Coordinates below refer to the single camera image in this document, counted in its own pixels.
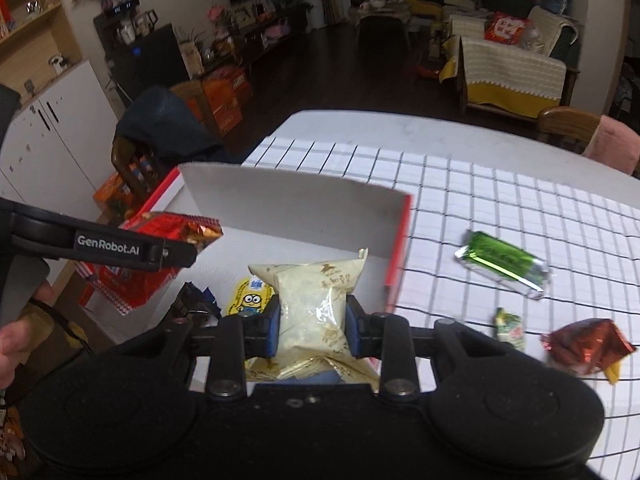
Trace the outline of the person's left hand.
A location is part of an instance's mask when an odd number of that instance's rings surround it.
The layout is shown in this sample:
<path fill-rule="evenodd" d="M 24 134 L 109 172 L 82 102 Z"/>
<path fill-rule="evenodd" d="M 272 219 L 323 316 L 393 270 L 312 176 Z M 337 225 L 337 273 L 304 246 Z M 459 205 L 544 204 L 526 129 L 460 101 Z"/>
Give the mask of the person's left hand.
<path fill-rule="evenodd" d="M 1 388 L 11 385 L 15 370 L 24 364 L 29 355 L 53 332 L 50 315 L 29 302 L 18 318 L 1 329 Z"/>

